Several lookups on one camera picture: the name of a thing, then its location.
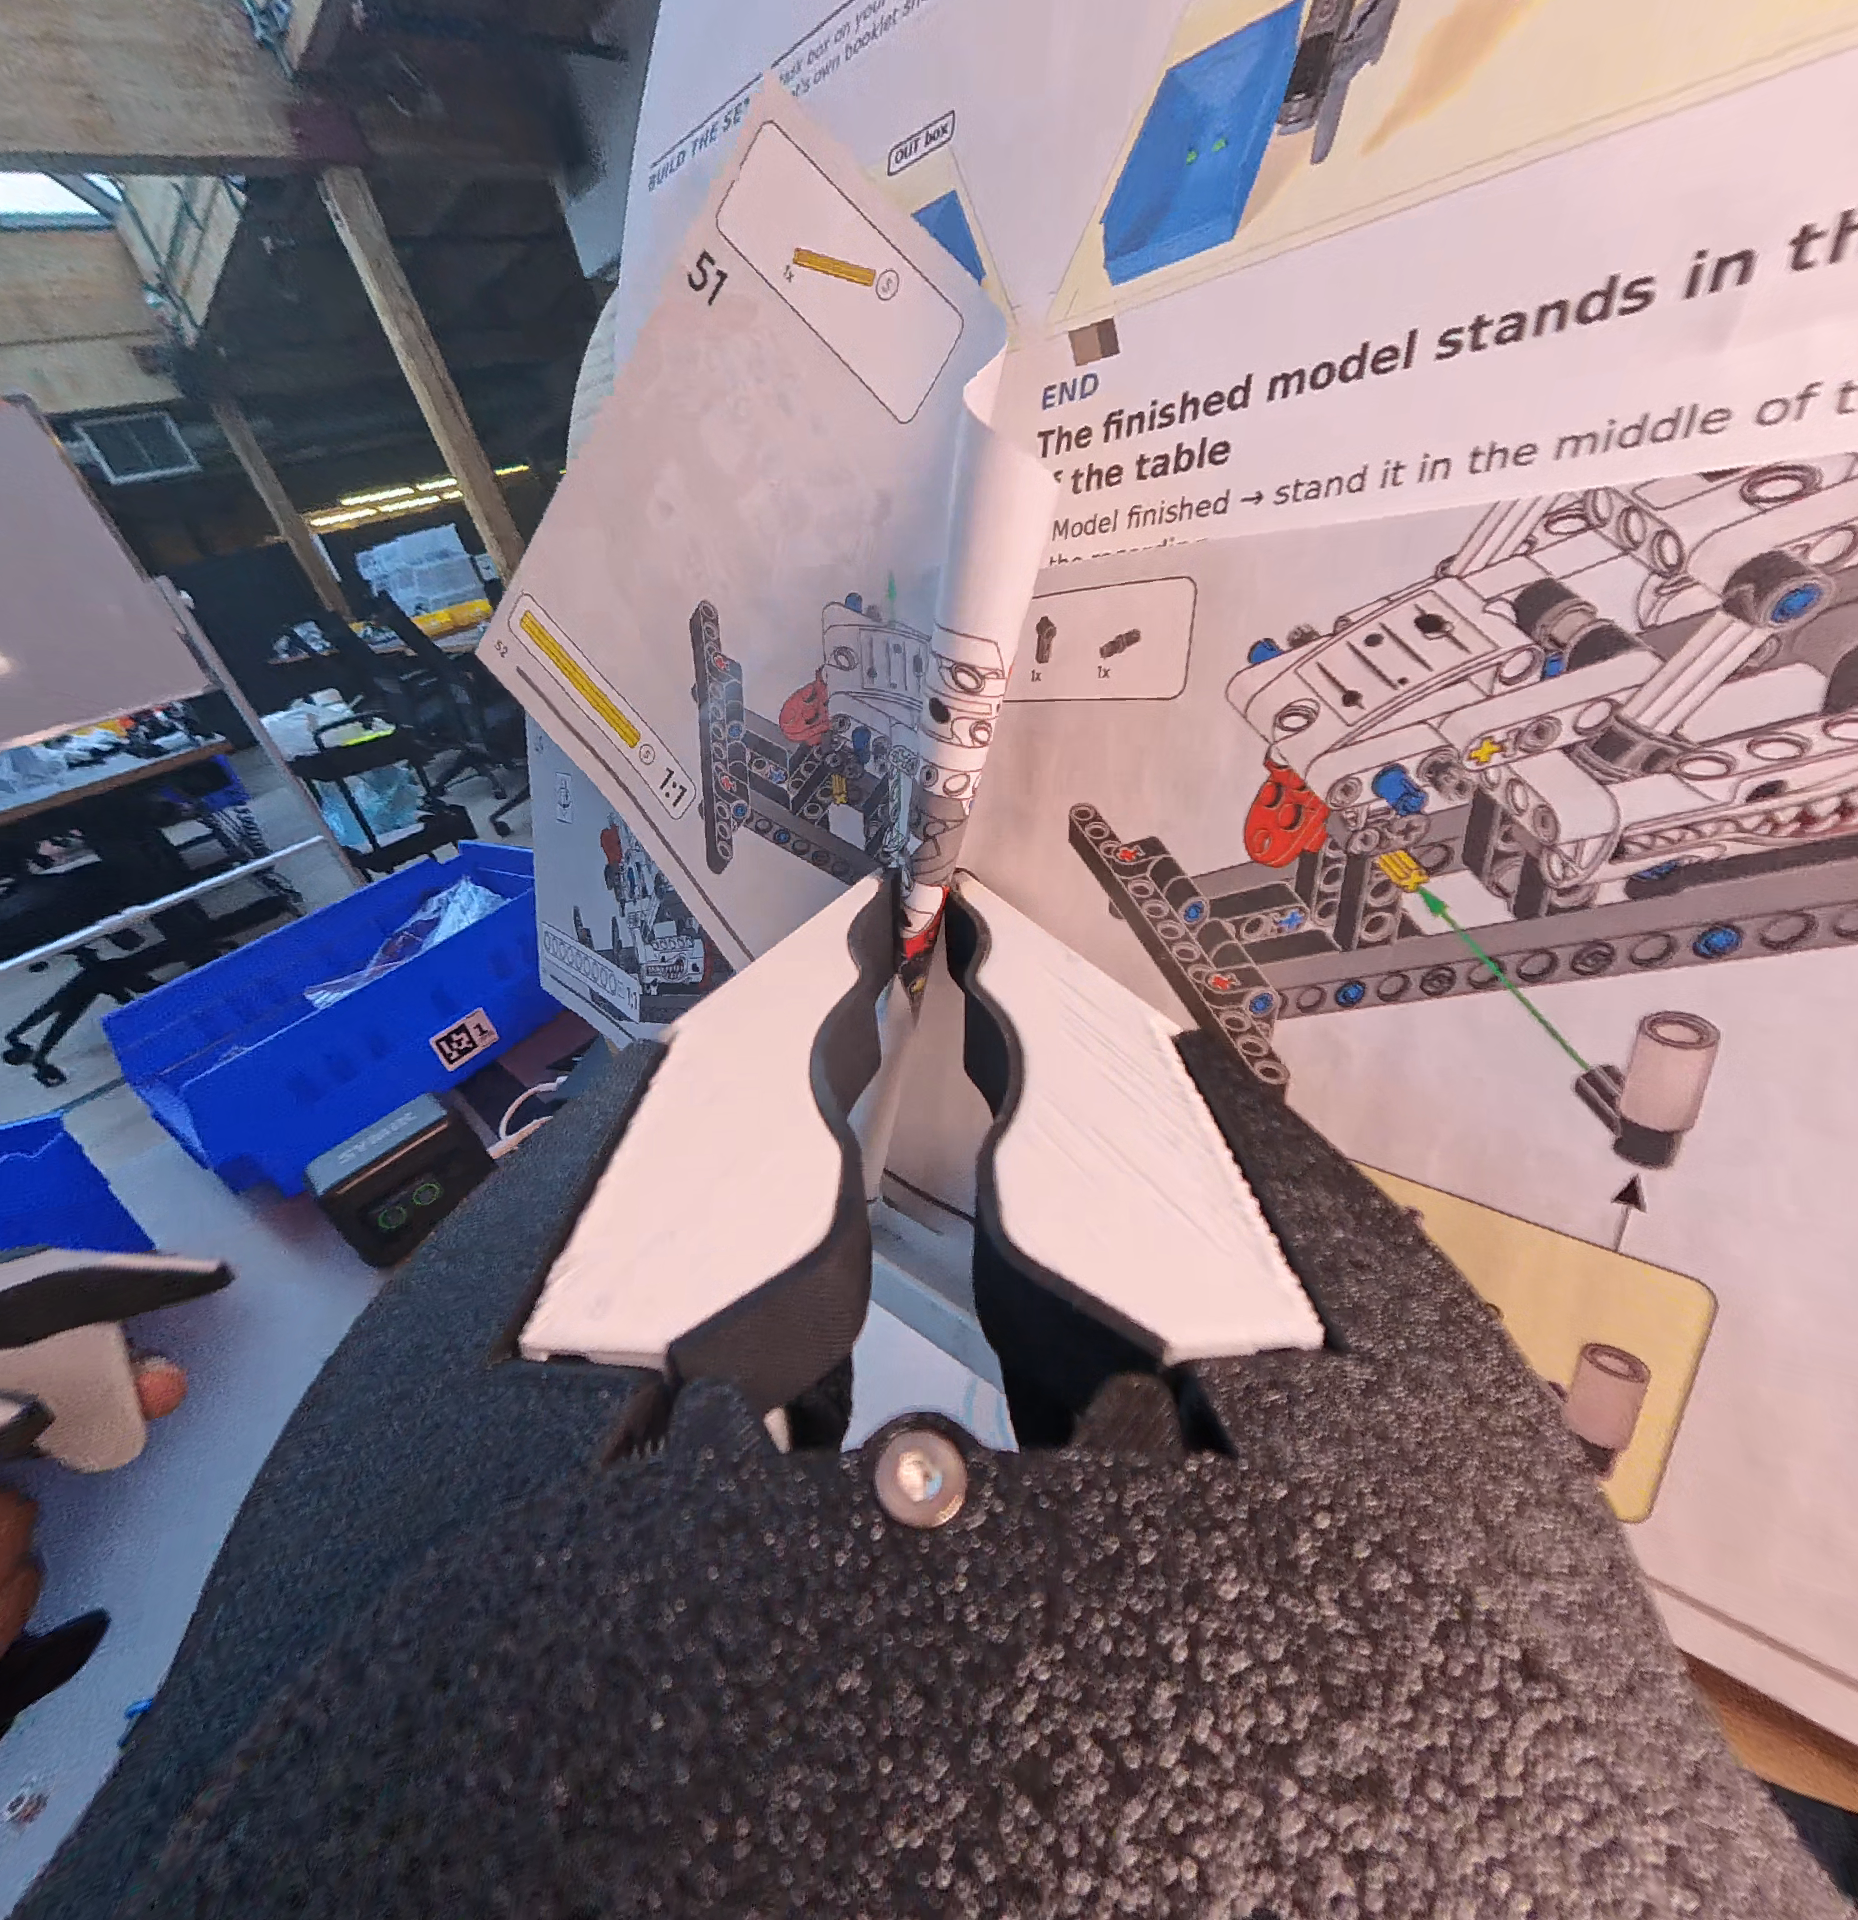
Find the white book stand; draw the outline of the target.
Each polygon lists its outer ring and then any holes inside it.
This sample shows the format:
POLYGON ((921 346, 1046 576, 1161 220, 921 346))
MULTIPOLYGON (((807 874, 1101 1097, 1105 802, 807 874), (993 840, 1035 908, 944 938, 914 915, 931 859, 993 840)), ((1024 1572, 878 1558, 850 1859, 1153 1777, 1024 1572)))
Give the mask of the white book stand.
MULTIPOLYGON (((856 1348, 850 1432, 866 1438, 912 1394, 959 1416, 979 1438, 1014 1439, 1002 1376, 976 1318, 970 1279, 972 1221, 903 1175, 889 1145, 871 1208, 876 1331, 856 1348)), ((1691 1681, 1711 1706, 1734 1756, 1766 1785, 1799 1803, 1858 1816, 1858 1744, 1746 1681, 1686 1652, 1691 1681)))

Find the printed task sheet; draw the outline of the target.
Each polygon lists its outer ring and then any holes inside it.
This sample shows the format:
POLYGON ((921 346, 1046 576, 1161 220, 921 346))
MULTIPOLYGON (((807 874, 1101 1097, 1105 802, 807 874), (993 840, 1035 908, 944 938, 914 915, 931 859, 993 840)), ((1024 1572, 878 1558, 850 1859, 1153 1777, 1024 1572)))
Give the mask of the printed task sheet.
POLYGON ((618 346, 779 83, 1006 316, 1054 552, 1858 452, 1858 1, 662 3, 618 346))

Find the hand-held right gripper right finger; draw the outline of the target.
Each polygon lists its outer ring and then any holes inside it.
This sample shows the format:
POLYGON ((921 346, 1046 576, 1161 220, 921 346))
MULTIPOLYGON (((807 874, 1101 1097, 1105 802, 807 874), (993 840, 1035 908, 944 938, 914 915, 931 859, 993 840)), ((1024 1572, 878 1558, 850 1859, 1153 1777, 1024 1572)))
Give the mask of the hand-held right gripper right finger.
POLYGON ((946 963, 988 1110, 976 1308, 1011 1408, 1087 1411, 1115 1377, 1178 1396, 1200 1362, 1322 1348, 1184 1032, 973 876, 946 963))

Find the pale partition panel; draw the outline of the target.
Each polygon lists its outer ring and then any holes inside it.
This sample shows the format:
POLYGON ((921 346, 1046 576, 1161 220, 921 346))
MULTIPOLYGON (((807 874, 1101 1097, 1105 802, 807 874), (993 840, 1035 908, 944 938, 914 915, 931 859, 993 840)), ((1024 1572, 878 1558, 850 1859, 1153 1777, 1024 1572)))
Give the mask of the pale partition panel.
POLYGON ((0 396, 0 751, 209 685, 44 417, 0 396))

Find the black power bank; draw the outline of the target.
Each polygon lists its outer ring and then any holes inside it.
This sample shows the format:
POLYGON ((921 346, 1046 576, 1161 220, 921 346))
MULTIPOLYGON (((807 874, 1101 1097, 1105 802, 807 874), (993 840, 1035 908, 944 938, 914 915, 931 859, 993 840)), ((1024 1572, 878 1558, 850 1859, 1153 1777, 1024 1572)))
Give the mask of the black power bank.
POLYGON ((438 1094, 419 1094, 320 1153, 306 1183, 359 1258, 388 1269, 407 1260, 491 1169, 470 1116, 438 1094))

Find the blue plastic bin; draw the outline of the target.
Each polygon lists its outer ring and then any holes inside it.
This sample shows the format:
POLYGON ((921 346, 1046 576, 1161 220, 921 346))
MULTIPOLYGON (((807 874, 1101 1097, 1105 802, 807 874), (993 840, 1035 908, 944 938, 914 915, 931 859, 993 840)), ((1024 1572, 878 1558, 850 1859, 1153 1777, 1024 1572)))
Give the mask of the blue plastic bin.
POLYGON ((328 1147, 557 1016, 537 978, 533 851, 484 840, 375 879, 105 1016, 127 1083, 231 1189, 293 1195, 328 1147), (328 1004, 438 896, 499 899, 328 1004))
POLYGON ((0 1254, 31 1245, 132 1254, 152 1247, 58 1115, 0 1126, 0 1254))

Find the clear plastic bag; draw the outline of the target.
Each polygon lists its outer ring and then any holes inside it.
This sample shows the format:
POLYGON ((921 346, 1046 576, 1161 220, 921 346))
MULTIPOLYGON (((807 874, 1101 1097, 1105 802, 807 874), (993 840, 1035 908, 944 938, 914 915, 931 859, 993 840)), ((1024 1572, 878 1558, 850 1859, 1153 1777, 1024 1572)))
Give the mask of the clear plastic bag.
POLYGON ((369 953, 365 963, 304 989, 304 997, 317 1010, 334 1007, 344 997, 392 974, 413 958, 484 921, 484 918, 507 904, 510 897, 476 877, 463 877, 452 887, 438 888, 369 953))

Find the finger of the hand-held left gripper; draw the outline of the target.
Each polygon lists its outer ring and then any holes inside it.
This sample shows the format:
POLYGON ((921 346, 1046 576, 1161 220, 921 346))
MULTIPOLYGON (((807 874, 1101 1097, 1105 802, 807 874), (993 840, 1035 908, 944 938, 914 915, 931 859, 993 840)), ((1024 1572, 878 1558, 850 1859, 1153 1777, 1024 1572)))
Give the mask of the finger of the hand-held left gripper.
POLYGON ((229 1263, 162 1251, 5 1250, 0 1350, 183 1305, 233 1280, 229 1263))

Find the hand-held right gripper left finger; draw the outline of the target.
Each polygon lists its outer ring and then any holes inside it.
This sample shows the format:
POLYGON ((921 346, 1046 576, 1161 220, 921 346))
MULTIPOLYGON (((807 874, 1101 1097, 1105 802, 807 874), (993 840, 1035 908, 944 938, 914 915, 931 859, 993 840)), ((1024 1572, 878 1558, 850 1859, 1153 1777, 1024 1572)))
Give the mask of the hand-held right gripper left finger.
POLYGON ((864 1147, 893 879, 867 876, 681 1016, 543 1280, 526 1359, 720 1380, 755 1417, 839 1368, 871 1290, 864 1147))

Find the building instruction booklet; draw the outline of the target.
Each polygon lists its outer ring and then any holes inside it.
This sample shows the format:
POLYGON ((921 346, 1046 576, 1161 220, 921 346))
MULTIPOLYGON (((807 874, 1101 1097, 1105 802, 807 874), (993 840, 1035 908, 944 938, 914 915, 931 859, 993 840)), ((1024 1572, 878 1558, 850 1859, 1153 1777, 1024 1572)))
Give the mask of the building instruction booklet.
POLYGON ((965 863, 1432 1200, 1679 1638, 1858 1741, 1858 452, 1054 552, 1006 316, 760 90, 494 657, 734 963, 965 863))

